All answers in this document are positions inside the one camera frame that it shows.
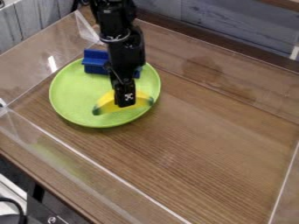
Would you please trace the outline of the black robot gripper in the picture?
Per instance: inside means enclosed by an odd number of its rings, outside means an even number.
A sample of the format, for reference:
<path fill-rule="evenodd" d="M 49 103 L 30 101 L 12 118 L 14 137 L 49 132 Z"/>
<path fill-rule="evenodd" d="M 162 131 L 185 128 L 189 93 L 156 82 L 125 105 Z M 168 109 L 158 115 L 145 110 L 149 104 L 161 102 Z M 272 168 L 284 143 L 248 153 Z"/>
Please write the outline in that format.
<path fill-rule="evenodd" d="M 145 64 L 142 31 L 138 27 L 133 27 L 129 31 L 124 41 L 108 44 L 108 61 L 104 64 L 114 90 L 114 104 L 120 108 L 136 104 L 136 84 L 132 79 L 136 70 Z"/>

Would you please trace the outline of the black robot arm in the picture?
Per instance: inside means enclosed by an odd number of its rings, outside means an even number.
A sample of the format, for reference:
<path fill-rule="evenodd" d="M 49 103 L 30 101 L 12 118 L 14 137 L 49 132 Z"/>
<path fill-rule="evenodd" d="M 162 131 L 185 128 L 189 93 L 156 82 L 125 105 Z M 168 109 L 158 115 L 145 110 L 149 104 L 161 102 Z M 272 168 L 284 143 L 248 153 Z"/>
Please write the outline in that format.
<path fill-rule="evenodd" d="M 136 104 L 134 75 L 145 64 L 144 34 L 137 25 L 133 0 L 89 0 L 92 15 L 98 24 L 98 39 L 106 44 L 106 69 L 114 92 L 114 104 Z"/>

